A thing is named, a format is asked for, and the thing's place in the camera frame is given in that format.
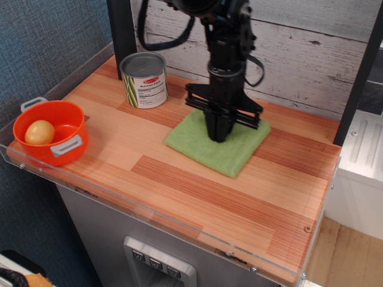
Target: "black pole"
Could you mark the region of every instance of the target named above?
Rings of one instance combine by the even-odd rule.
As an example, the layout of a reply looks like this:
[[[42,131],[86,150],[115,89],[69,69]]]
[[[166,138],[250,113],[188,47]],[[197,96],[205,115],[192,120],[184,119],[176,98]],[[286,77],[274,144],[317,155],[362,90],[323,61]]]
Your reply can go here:
[[[118,78],[121,79],[120,62],[137,52],[132,9],[130,0],[107,0],[107,5]]]
[[[370,36],[370,40],[367,43],[366,51],[364,52],[364,56],[362,58],[358,74],[355,78],[354,85],[351,89],[350,96],[348,98],[341,123],[336,132],[336,136],[334,139],[335,145],[342,146],[348,129],[351,125],[352,119],[354,118],[355,111],[358,108],[360,96],[363,92],[364,86],[366,85],[367,79],[369,77],[372,65],[375,61],[376,55],[378,54],[379,47],[382,43],[383,39],[383,3],[378,12],[378,16],[376,17],[375,25],[372,29],[372,33]]]

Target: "pot handle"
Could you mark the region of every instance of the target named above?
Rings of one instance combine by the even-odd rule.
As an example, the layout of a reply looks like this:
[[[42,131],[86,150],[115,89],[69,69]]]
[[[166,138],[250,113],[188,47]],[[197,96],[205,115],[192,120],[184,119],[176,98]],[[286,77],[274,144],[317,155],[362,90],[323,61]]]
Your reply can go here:
[[[36,97],[32,100],[22,103],[20,107],[22,112],[25,112],[27,109],[33,107],[34,105],[37,105],[38,103],[43,103],[43,102],[48,102],[48,100],[44,97]]]
[[[81,136],[75,135],[73,138],[68,139],[66,142],[63,142],[60,145],[51,146],[50,150],[53,153],[54,157],[59,157],[79,147],[82,144],[83,140]]]

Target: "wooden table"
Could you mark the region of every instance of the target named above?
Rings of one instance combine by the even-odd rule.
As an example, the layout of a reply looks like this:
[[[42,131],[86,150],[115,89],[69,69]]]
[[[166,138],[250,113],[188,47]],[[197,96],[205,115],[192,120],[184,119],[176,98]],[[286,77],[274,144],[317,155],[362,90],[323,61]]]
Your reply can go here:
[[[154,109],[126,101],[114,58],[65,98],[86,115],[89,146],[77,160],[29,169],[149,222],[259,274],[293,286],[305,271],[341,148],[338,122],[257,101],[271,133],[239,175],[226,177],[164,144],[193,108],[187,80],[168,75]]]

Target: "green sponge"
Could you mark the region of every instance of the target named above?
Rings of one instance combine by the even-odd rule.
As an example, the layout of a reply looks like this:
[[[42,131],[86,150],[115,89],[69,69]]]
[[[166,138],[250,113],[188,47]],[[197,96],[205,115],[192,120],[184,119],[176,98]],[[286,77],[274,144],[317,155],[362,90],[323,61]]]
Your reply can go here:
[[[271,131],[267,121],[258,130],[234,124],[224,142],[210,140],[202,111],[196,109],[165,140],[169,147],[224,175],[234,177]]]

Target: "can label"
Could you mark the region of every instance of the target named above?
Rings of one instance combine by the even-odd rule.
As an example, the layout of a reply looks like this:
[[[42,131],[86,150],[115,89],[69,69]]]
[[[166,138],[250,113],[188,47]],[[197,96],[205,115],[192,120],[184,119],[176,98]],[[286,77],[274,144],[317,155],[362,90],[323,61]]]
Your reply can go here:
[[[155,108],[169,96],[165,68],[157,77],[135,78],[122,74],[122,78],[127,101],[136,108]]]

